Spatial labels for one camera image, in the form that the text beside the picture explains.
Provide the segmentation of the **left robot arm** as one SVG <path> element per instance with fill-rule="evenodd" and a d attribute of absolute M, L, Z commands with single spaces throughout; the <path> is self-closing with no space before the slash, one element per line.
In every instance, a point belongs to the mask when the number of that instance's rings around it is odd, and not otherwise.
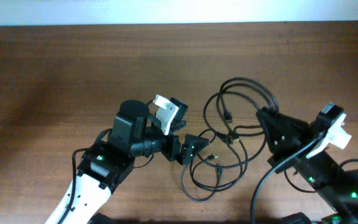
<path fill-rule="evenodd" d="M 113 223 L 99 209 L 133 171 L 136 157 L 162 153 L 172 162 L 187 166 L 209 145 L 206 138 L 187 134 L 180 143 L 175 132 L 184 128 L 188 109 L 183 102 L 157 95 L 149 104 L 138 100 L 121 103 L 111 129 L 101 131 L 92 146 L 72 155 L 72 182 L 47 223 Z"/>

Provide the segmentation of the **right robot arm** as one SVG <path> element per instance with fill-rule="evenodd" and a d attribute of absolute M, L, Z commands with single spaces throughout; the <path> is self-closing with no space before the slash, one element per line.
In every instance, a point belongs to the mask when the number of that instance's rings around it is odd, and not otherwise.
<path fill-rule="evenodd" d="M 312 123 L 285 116 L 270 108 L 256 113 L 272 153 L 271 169 L 261 178 L 250 206 L 255 221 L 259 191 L 273 174 L 294 168 L 314 191 L 335 211 L 323 223 L 358 223 L 358 169 L 344 170 L 326 151 L 329 145 L 344 149 L 351 135 L 342 128 L 346 114 L 338 105 L 327 104 Z"/>

